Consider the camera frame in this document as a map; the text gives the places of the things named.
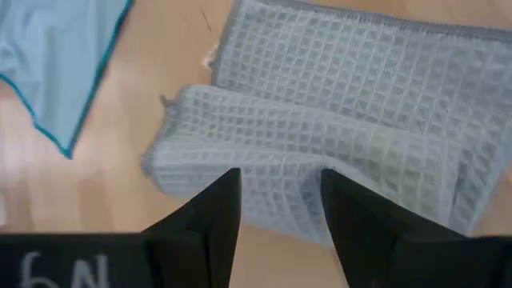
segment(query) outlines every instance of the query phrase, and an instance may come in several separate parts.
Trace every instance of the wooden surface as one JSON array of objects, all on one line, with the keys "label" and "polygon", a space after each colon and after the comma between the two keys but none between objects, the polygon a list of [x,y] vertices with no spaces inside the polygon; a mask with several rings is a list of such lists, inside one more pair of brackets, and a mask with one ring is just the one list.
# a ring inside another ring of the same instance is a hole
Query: wooden surface
[{"label": "wooden surface", "polygon": [[[512,27],[510,0],[319,0],[438,22]],[[83,127],[73,161],[31,125],[0,84],[0,194],[4,231],[140,231],[182,200],[160,193],[140,170],[163,110],[186,83],[208,83],[201,60],[222,32],[231,0],[138,0],[122,29]],[[477,234],[512,234],[512,173]],[[332,250],[243,227],[232,287],[340,287]]]}]

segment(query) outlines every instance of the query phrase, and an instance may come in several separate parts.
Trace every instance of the gray waffle towel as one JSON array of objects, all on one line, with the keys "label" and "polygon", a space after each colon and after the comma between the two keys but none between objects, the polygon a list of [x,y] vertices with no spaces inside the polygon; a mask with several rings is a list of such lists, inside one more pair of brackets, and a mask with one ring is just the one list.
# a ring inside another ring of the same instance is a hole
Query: gray waffle towel
[{"label": "gray waffle towel", "polygon": [[512,33],[237,1],[212,86],[184,88],[145,157],[192,197],[242,168],[246,222],[329,242],[319,171],[469,233],[512,159]]}]

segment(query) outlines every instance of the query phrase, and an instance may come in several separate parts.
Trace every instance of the blue cloth edge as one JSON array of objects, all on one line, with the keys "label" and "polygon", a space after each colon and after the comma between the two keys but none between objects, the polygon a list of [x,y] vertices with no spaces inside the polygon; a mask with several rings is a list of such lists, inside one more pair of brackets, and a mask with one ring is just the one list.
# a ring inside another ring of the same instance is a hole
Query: blue cloth edge
[{"label": "blue cloth edge", "polygon": [[132,7],[134,3],[134,0],[126,0],[124,7],[122,8],[122,11],[118,17],[118,20],[116,21],[114,25],[114,30],[112,31],[112,35],[110,36],[109,45],[106,48],[105,53],[103,53],[102,59],[100,63],[98,64],[96,68],[96,73],[94,76],[94,83],[89,91],[89,96],[87,97],[86,103],[84,105],[84,108],[82,110],[82,114],[80,118],[78,119],[77,125],[74,128],[74,134],[71,138],[70,144],[67,148],[62,146],[62,144],[56,139],[55,136],[52,135],[48,130],[46,130],[44,127],[40,126],[39,123],[36,121],[34,110],[32,110],[32,107],[29,105],[28,101],[26,100],[25,96],[23,96],[23,93],[20,91],[20,89],[12,82],[7,76],[0,73],[0,79],[3,80],[7,85],[9,85],[16,95],[20,98],[25,108],[29,111],[30,117],[32,118],[32,123],[34,127],[39,130],[43,135],[45,135],[49,140],[51,140],[58,148],[58,150],[64,154],[68,159],[73,158],[73,150],[74,146],[76,144],[77,138],[80,135],[80,131],[82,130],[83,122],[86,119],[87,112],[89,112],[90,104],[92,103],[94,96],[96,95],[96,90],[99,87],[99,84],[101,82],[103,72],[105,70],[106,64],[108,63],[110,56],[112,55],[112,52],[114,52],[114,46],[116,43],[116,39],[118,37],[119,31],[121,29],[121,25],[124,22],[126,16],[128,15],[128,11],[130,11],[130,8]]}]

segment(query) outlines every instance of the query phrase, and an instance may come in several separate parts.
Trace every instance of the microfiber cloth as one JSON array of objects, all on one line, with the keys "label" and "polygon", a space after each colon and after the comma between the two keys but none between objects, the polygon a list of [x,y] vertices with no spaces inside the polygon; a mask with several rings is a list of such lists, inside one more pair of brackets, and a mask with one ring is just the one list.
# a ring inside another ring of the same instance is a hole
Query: microfiber cloth
[{"label": "microfiber cloth", "polygon": [[0,78],[71,158],[132,0],[2,0]]},{"label": "microfiber cloth", "polygon": [[167,108],[147,173],[189,198],[238,165],[245,221],[312,241],[325,240],[322,167],[468,234],[512,160],[508,30],[241,0],[212,84]]}]

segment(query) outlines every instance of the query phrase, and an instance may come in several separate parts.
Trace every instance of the black object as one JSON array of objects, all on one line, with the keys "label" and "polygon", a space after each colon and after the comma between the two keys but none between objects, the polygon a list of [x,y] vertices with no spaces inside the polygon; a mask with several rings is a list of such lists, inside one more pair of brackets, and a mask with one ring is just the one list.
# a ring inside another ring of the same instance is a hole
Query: black object
[{"label": "black object", "polygon": [[228,287],[240,193],[231,169],[139,234],[3,234],[0,287]]},{"label": "black object", "polygon": [[512,287],[512,238],[466,238],[333,170],[327,225],[350,288]]}]

